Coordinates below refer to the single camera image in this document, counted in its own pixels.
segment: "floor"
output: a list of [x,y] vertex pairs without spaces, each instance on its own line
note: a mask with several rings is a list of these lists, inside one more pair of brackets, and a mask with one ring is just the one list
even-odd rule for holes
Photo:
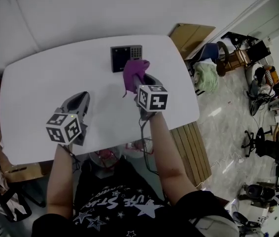
[[[244,182],[252,183],[258,179],[268,181],[275,175],[274,161],[271,158],[260,158],[254,152],[249,158],[244,158],[245,151],[241,149],[246,138],[245,130],[256,133],[257,123],[259,126],[263,125],[265,130],[269,130],[271,124],[275,124],[274,116],[266,110],[267,108],[256,114],[256,123],[249,113],[249,101],[244,95],[244,90],[247,88],[244,70],[237,69],[219,78],[219,89],[215,93],[204,93],[198,96],[200,108],[198,125],[212,166],[212,176],[202,184],[202,188],[227,200],[233,200],[237,196]],[[85,157],[79,156],[80,160],[84,160]],[[143,158],[129,160],[162,198],[158,177],[146,170]],[[154,165],[152,156],[149,156],[149,160],[150,165]],[[79,172],[76,172],[75,184],[78,178]],[[47,182],[48,176],[38,180],[44,191]],[[31,187],[28,187],[27,191],[38,199],[36,194],[31,192]],[[37,207],[31,202],[28,204],[33,213],[21,222],[9,223],[0,214],[2,237],[31,236],[34,220],[45,214],[46,208]]]
[[248,142],[245,130],[256,134],[258,124],[264,131],[275,124],[274,114],[267,106],[261,107],[254,118],[250,115],[246,89],[244,68],[238,68],[219,78],[216,92],[198,96],[200,118],[197,122],[212,170],[212,176],[202,187],[229,201],[237,196],[244,183],[275,177],[272,158],[260,158],[254,152],[245,158],[248,148],[241,148]]

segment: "cardboard box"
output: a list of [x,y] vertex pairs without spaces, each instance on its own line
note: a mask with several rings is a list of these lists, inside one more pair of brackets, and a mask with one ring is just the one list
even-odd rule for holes
[[214,29],[214,26],[180,23],[175,26],[170,38],[185,59]]

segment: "white table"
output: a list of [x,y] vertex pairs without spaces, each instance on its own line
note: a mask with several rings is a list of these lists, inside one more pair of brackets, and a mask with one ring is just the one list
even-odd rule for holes
[[[140,139],[135,95],[125,92],[122,73],[112,73],[110,47],[143,46],[150,61],[148,74],[169,92],[164,117],[169,129],[196,121],[199,107],[194,88],[177,48],[168,36],[122,36],[93,39],[56,47],[9,65],[0,90],[0,125],[3,152],[12,164],[54,158],[56,144],[45,124],[55,109],[81,91],[91,96],[84,123],[89,125],[84,154]],[[144,130],[149,136],[149,125]]]

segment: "blue chair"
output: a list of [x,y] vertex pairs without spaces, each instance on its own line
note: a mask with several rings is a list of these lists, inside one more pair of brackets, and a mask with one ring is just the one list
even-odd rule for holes
[[219,58],[219,48],[217,43],[206,43],[192,59],[187,60],[188,71],[191,77],[194,76],[195,70],[193,65],[198,61],[204,61],[206,59],[212,59],[215,63],[216,59]]

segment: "wooden slats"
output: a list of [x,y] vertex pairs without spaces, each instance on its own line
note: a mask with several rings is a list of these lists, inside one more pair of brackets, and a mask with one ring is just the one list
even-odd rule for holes
[[191,182],[197,186],[208,179],[211,170],[197,123],[175,128],[171,130],[171,134]]

